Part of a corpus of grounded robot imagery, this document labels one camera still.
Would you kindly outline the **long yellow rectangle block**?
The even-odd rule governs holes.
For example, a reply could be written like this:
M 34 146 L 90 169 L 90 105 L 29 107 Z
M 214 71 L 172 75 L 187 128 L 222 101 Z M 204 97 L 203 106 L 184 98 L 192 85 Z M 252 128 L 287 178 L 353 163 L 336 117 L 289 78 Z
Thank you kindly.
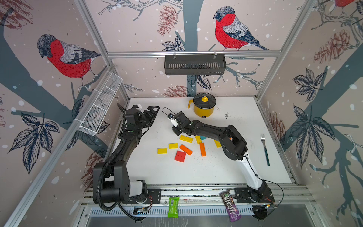
M 181 141 L 184 141 L 184 142 L 188 142 L 188 143 L 193 143 L 193 138 L 187 137 L 187 136 L 183 136 L 183 135 L 180 136 L 180 140 Z

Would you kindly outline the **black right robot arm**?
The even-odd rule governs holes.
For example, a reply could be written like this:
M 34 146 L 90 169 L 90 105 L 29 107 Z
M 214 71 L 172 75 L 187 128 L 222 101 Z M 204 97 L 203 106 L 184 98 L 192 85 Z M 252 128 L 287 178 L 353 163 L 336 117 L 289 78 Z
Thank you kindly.
M 249 194 L 245 198 L 246 200 L 249 199 L 253 202 L 275 201 L 266 181 L 258 176 L 256 169 L 248 158 L 246 140 L 234 126 L 217 127 L 198 120 L 190 121 L 182 111 L 177 114 L 170 113 L 167 118 L 173 124 L 172 130 L 177 136 L 182 133 L 189 136 L 204 136 L 221 144 L 224 154 L 238 163 L 246 179 Z

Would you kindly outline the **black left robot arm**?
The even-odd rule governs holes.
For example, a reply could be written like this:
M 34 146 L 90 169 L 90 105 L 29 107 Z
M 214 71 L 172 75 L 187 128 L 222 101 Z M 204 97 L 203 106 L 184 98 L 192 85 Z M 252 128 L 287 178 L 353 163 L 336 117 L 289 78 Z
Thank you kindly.
M 149 106 L 140 111 L 137 105 L 125 109 L 118 105 L 123 122 L 118 138 L 121 140 L 114 152 L 93 169 L 93 201 L 104 211 L 111 211 L 124 202 L 143 204 L 149 200 L 144 180 L 130 181 L 127 162 L 141 138 L 153 125 L 159 106 Z

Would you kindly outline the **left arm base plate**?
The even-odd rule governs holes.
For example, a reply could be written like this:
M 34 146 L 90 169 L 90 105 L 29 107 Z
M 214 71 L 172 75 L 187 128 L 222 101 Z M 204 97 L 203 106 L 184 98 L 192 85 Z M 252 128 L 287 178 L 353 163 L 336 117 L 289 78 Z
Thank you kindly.
M 124 201 L 123 204 L 159 204 L 161 200 L 161 189 L 147 189 L 146 194 L 132 196 L 127 201 Z

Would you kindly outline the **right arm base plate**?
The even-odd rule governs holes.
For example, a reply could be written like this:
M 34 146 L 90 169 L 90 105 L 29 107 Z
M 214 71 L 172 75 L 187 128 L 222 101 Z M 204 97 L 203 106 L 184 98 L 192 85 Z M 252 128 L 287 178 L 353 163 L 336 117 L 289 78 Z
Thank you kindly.
M 275 199 L 270 188 L 266 188 L 263 193 L 246 188 L 234 188 L 234 199 L 238 203 L 274 203 Z

